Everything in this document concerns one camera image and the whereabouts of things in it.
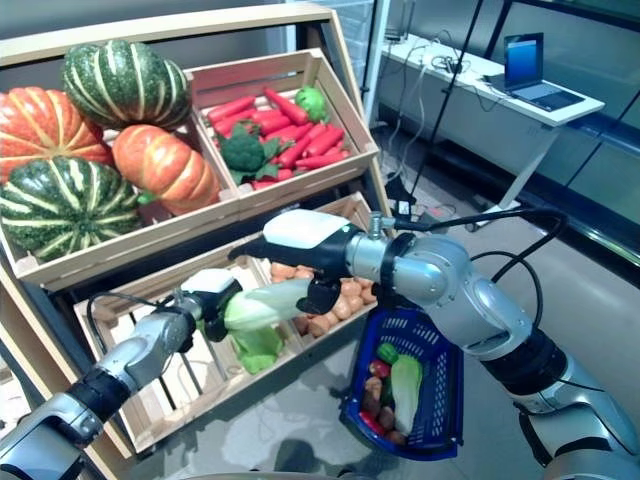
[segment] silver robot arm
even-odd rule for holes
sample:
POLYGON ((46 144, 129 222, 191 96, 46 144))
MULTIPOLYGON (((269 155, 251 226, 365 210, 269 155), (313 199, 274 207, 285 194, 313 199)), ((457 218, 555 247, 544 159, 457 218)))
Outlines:
POLYGON ((171 306, 141 319, 67 392, 47 400, 0 441, 0 479, 76 478, 82 449, 124 402, 162 374, 171 355, 191 348, 197 324, 211 340, 224 338, 224 306, 241 289, 227 270, 191 277, 171 306))
POLYGON ((596 380, 475 272, 460 244, 445 235, 390 240, 381 233, 383 220, 374 216, 367 234, 343 218, 293 210, 232 256, 308 265, 325 283, 347 274, 368 278, 380 294, 427 311, 449 341, 502 383, 546 466, 545 480, 640 478, 633 424, 596 380))

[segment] carrot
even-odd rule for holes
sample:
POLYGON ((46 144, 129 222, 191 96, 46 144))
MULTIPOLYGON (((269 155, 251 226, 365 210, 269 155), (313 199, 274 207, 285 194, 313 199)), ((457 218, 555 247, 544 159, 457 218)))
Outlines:
POLYGON ((251 180, 249 182, 254 190, 260 190, 261 188, 267 188, 271 185, 278 183, 277 180, 251 180))
POLYGON ((272 138, 280 137, 280 141, 281 142, 287 142, 289 140, 294 140, 294 135, 295 135, 297 130, 298 130, 298 127, 296 127, 295 125, 288 125, 288 126, 286 126, 284 128, 281 128, 280 130, 276 130, 275 132, 271 132, 269 135, 267 135, 264 138, 267 141, 269 141, 272 138))
POLYGON ((211 125, 220 120, 223 120, 225 117, 229 115, 233 115, 234 113, 241 112, 251 107, 256 101, 256 97, 242 97, 234 100, 232 102, 225 103, 224 105, 220 105, 219 107, 214 108, 207 114, 207 118, 211 125))
POLYGON ((304 137, 293 147, 287 148, 282 152, 278 157, 278 163, 280 163, 283 168, 292 168, 296 163, 296 160, 300 158, 302 152, 304 152, 305 148, 309 146, 309 143, 311 143, 311 139, 309 137, 304 137))
POLYGON ((307 137, 313 140, 316 137, 319 137, 324 132, 327 131, 327 126, 322 123, 316 123, 309 132, 307 132, 307 137))
POLYGON ((248 110, 243 110, 242 112, 234 113, 224 120, 220 120, 219 122, 214 123, 213 128, 216 132, 221 133, 222 135, 226 135, 227 133, 231 133, 231 130, 236 123, 238 123, 240 120, 246 120, 247 118, 250 118, 251 115, 253 115, 253 113, 255 112, 255 108, 250 108, 248 110))
POLYGON ((258 110, 256 113, 251 115, 251 120, 258 123, 263 118, 271 118, 271 117, 283 117, 282 112, 276 108, 270 108, 269 110, 258 110))
POLYGON ((333 155, 318 155, 315 157, 302 158, 296 162, 296 168, 313 170, 315 168, 332 165, 345 158, 345 152, 334 153, 333 155))
POLYGON ((330 127, 319 137, 316 137, 304 151, 306 157, 318 157, 326 153, 344 137, 344 130, 330 127))
POLYGON ((280 170, 278 170, 278 176, 276 177, 276 180, 278 180, 279 182, 284 182, 285 180, 289 180, 292 177, 293 170, 291 170, 290 168, 281 168, 280 170))
POLYGON ((300 127, 298 127, 298 129, 296 130, 296 133, 293 136, 293 140, 295 140, 296 142, 298 140, 300 140, 302 137, 304 137, 305 135, 307 135, 311 129, 313 128, 313 123, 309 122, 309 123, 305 123, 304 125, 301 125, 300 127))
POLYGON ((264 89, 264 95, 287 117, 291 119, 296 125, 304 125, 309 121, 309 115, 305 110, 297 106, 295 103, 291 103, 286 98, 280 96, 275 90, 271 88, 264 89))
POLYGON ((260 132, 263 135, 269 135, 270 133, 278 131, 290 124, 291 120, 285 116, 263 118, 258 122, 258 125, 260 125, 260 132))

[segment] laptop screen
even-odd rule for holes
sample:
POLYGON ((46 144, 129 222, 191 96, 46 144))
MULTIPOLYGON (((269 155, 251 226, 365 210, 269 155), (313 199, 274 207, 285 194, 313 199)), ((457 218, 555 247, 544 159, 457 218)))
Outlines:
POLYGON ((505 37, 505 88, 513 90, 542 81, 542 39, 542 33, 505 37))

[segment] squash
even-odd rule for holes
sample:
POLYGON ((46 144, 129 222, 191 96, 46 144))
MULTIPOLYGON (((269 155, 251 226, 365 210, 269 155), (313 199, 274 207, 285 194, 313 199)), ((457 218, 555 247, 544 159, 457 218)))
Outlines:
POLYGON ((152 125, 132 125, 113 144, 124 178, 153 194, 174 215, 218 201, 220 182, 213 168, 186 143, 152 125))
POLYGON ((14 168, 56 155, 113 164, 102 129, 83 117, 64 92, 26 87, 0 93, 0 183, 14 168))
POLYGON ((0 216, 11 240, 48 261, 136 228, 136 199, 113 168, 54 157, 11 172, 0 188, 0 216))
POLYGON ((71 47, 62 76, 76 107, 108 128, 147 123, 171 129, 189 115, 184 73, 144 43, 109 40, 104 46, 71 47))

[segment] white desk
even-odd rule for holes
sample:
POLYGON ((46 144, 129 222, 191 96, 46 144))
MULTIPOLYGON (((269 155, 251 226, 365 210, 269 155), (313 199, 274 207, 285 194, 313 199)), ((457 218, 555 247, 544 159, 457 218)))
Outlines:
MULTIPOLYGON (((453 75, 432 67, 431 60, 437 56, 457 59, 459 50, 454 51, 451 47, 415 35, 409 35, 407 41, 390 49, 385 47, 384 55, 399 64, 394 62, 386 66, 386 72, 397 72, 391 75, 385 73, 378 87, 378 95, 381 103, 399 107, 401 87, 397 82, 401 81, 400 66, 415 47, 421 48, 416 48, 407 61, 411 73, 407 76, 405 94, 411 91, 418 72, 426 64, 421 94, 428 110, 425 125, 433 127, 453 75)), ((502 94, 482 81, 483 75, 504 73, 501 64, 468 53, 464 55, 463 62, 466 69, 456 77, 456 87, 459 88, 454 88, 451 93, 438 133, 516 175, 500 203, 491 210, 512 208, 517 205, 514 202, 516 196, 549 151, 562 126, 600 110, 604 103, 573 92, 585 97, 585 100, 546 112, 502 94), (489 112, 483 111, 480 101, 489 112)), ((416 103, 415 99, 405 99, 404 108, 410 118, 419 121, 416 103)))

